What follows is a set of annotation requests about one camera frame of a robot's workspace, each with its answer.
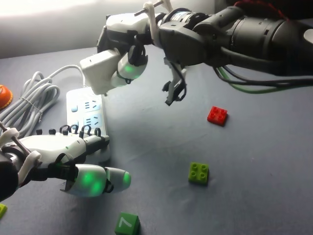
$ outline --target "gray tabletop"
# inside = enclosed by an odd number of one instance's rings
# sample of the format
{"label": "gray tabletop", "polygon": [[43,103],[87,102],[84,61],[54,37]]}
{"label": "gray tabletop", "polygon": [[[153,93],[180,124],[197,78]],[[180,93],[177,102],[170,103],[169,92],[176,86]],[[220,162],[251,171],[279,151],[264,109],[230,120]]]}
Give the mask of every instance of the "gray tabletop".
{"label": "gray tabletop", "polygon": [[[35,71],[48,76],[95,53],[94,48],[0,60],[0,84],[15,100]],[[138,214],[142,235],[313,234],[313,91],[241,93],[206,65],[190,67],[184,101],[168,107],[171,79],[163,52],[147,47],[148,66],[106,98],[109,165],[132,175],[118,194],[84,199],[58,191],[61,180],[31,182],[3,203],[3,235],[113,235],[119,213]],[[271,76],[237,69],[252,78]],[[66,123],[66,92],[79,73],[54,78],[58,103],[38,125]],[[207,122],[212,105],[228,110],[225,127]],[[188,183],[191,162],[209,164],[207,187]]]}

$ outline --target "wall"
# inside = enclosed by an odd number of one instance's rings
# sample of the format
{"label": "wall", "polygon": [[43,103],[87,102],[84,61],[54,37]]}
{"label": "wall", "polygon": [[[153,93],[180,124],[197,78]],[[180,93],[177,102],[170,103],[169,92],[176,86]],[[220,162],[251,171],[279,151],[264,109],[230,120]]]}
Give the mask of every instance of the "wall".
{"label": "wall", "polygon": [[[146,1],[0,0],[0,58],[94,47],[107,14],[136,12]],[[214,0],[171,2],[174,8],[214,13]]]}

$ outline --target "power strip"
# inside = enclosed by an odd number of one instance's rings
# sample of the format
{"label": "power strip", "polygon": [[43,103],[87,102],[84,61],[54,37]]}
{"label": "power strip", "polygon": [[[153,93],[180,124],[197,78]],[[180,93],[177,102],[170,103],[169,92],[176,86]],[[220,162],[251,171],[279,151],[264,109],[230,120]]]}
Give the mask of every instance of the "power strip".
{"label": "power strip", "polygon": [[[91,87],[80,88],[67,93],[67,124],[78,125],[78,133],[83,126],[91,127],[94,135],[95,128],[100,128],[101,135],[106,136],[106,116],[101,95],[95,95]],[[99,164],[110,158],[110,147],[99,150],[87,156],[86,163]]]}

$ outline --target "red wire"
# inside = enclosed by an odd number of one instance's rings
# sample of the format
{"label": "red wire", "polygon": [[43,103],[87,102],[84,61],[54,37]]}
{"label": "red wire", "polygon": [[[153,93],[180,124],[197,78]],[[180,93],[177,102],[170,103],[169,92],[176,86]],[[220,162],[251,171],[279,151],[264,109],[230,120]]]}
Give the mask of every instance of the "red wire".
{"label": "red wire", "polygon": [[242,3],[251,3],[251,4],[258,4],[258,5],[263,5],[263,6],[269,6],[272,10],[276,11],[281,18],[288,20],[288,18],[281,12],[281,10],[275,8],[271,3],[266,3],[260,0],[241,0],[241,1],[235,2],[234,6],[238,6]]}

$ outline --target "orange ball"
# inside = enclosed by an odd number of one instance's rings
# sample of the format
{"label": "orange ball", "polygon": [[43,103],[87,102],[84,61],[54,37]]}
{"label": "orange ball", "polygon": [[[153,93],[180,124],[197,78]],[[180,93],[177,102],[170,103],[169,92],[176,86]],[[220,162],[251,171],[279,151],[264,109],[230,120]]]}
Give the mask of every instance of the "orange ball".
{"label": "orange ball", "polygon": [[4,85],[0,85],[0,110],[8,106],[13,100],[12,92]]}

